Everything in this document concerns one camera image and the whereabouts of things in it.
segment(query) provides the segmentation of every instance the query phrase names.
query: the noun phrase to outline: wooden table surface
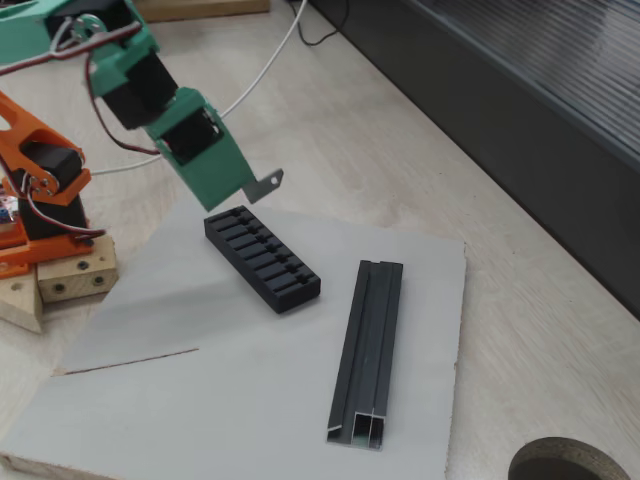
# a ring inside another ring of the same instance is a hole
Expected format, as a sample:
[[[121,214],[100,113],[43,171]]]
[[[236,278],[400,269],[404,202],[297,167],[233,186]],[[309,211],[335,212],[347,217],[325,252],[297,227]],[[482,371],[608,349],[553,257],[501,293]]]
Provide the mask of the wooden table surface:
[[[276,0],[270,14],[152,29],[179,84],[223,109],[290,22]],[[311,10],[304,24],[309,38],[330,28]],[[102,132],[81,77],[69,61],[5,77],[2,89],[81,145],[90,167],[138,161]],[[145,139],[106,116],[121,137]],[[640,323],[344,38],[309,49],[294,37],[227,123],[258,174],[285,170],[264,205],[466,242],[449,480],[506,479],[516,451],[547,436],[594,445],[640,478]],[[124,270],[183,194],[156,162],[96,177],[83,199]],[[50,306],[42,336],[0,322],[0,436],[100,300]]]

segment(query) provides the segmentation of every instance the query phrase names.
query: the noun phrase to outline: green robot arm part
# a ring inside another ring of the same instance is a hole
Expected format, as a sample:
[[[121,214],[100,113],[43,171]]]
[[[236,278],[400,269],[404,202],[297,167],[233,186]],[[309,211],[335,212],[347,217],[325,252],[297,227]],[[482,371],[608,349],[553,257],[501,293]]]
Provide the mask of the green robot arm part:
[[[178,88],[130,0],[39,0],[2,9],[0,44],[11,36],[29,41],[19,49],[0,47],[0,62],[46,53],[56,34],[61,44],[87,42],[136,22],[137,33],[91,52],[93,94],[125,128],[144,128],[207,210],[239,189],[254,203],[278,188],[282,170],[257,181],[216,110],[198,91]]]

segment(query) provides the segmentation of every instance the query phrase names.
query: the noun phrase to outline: metal bracket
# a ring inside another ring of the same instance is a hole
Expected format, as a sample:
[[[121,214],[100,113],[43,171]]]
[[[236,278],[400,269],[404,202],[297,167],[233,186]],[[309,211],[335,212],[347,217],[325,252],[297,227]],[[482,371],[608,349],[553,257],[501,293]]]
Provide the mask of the metal bracket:
[[[327,441],[380,450],[400,305],[402,264],[360,262]]]
[[[262,197],[266,197],[274,190],[280,188],[282,177],[284,177],[284,172],[280,168],[260,181],[254,180],[253,182],[245,183],[242,191],[247,196],[249,202],[256,203]]]

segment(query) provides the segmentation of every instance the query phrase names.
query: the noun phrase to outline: wooden base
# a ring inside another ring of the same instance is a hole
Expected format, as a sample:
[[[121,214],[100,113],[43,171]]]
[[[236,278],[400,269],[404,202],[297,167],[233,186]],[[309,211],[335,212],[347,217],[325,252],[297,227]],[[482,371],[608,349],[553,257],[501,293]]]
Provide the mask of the wooden base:
[[[0,280],[0,318],[32,332],[42,332],[42,301],[35,269]]]
[[[44,303],[105,293],[116,280],[116,252],[108,235],[95,240],[90,254],[38,264],[38,286]]]
[[[148,22],[268,12],[270,0],[136,0]]]

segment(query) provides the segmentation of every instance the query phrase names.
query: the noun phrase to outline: black rectangular part with slots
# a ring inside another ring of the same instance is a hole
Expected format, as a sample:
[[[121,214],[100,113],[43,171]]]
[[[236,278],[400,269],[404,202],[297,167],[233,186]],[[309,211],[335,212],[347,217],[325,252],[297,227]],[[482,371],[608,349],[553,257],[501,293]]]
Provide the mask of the black rectangular part with slots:
[[[246,207],[205,219],[204,231],[276,313],[320,295],[320,278]]]
[[[327,441],[380,450],[403,266],[360,262],[329,414]]]

